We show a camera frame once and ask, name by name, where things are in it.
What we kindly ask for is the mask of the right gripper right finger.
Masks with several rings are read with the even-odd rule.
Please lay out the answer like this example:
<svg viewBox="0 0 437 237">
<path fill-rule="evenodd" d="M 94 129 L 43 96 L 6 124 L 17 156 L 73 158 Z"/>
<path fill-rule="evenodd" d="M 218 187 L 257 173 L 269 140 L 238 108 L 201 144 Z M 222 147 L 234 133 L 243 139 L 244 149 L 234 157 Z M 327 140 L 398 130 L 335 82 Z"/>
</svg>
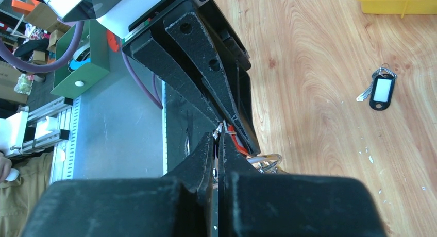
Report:
<svg viewBox="0 0 437 237">
<path fill-rule="evenodd" d="M 218 149 L 219 236 L 386 236 L 361 181 L 262 174 L 228 134 L 220 137 Z"/>
</svg>

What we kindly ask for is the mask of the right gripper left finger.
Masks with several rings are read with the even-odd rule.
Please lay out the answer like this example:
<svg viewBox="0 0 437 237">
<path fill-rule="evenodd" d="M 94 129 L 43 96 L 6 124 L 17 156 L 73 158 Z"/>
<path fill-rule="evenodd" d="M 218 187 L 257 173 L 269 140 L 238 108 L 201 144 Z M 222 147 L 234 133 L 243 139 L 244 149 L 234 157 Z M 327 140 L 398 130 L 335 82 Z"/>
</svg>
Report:
<svg viewBox="0 0 437 237">
<path fill-rule="evenodd" d="M 42 195 L 23 236 L 212 236 L 214 137 L 160 178 L 64 180 Z"/>
</svg>

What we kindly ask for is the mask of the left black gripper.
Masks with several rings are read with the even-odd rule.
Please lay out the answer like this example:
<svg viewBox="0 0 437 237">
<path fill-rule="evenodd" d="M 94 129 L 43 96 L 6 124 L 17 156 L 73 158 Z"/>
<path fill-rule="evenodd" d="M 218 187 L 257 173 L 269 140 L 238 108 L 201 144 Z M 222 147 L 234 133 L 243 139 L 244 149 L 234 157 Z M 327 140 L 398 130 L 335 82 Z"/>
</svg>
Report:
<svg viewBox="0 0 437 237">
<path fill-rule="evenodd" d="M 175 0 L 44 0 L 79 40 L 86 20 L 97 20 L 119 38 Z M 123 51 L 154 72 L 209 122 L 231 124 L 251 155 L 260 153 L 253 125 L 249 55 L 212 0 L 182 0 L 163 19 L 167 36 L 145 31 Z"/>
</svg>

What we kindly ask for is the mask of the large metal keyring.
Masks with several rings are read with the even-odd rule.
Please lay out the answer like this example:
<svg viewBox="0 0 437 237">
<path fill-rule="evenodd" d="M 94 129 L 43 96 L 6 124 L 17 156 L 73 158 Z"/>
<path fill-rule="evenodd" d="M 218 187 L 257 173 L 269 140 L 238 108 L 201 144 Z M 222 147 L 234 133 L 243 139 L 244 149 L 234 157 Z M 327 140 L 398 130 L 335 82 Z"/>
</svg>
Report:
<svg viewBox="0 0 437 237">
<path fill-rule="evenodd" d="M 262 174 L 284 173 L 284 170 L 280 167 L 282 163 L 282 155 L 280 154 L 258 155 L 247 158 L 247 161 Z"/>
</svg>

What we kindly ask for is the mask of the key with red tag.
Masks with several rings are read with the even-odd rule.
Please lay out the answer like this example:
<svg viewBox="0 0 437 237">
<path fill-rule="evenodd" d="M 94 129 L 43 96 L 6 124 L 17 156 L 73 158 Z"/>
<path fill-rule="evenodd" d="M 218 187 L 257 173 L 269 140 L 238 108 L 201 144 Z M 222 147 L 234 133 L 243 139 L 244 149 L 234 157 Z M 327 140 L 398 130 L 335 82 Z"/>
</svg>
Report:
<svg viewBox="0 0 437 237">
<path fill-rule="evenodd" d="M 237 149 L 237 151 L 245 156 L 246 158 L 250 158 L 251 155 L 248 152 L 248 150 L 244 147 L 244 145 L 242 144 L 242 142 L 240 141 L 239 137 L 237 136 L 237 132 L 235 131 L 234 127 L 230 124 L 226 124 L 225 126 L 225 133 L 229 134 L 231 136 L 231 139 Z"/>
</svg>

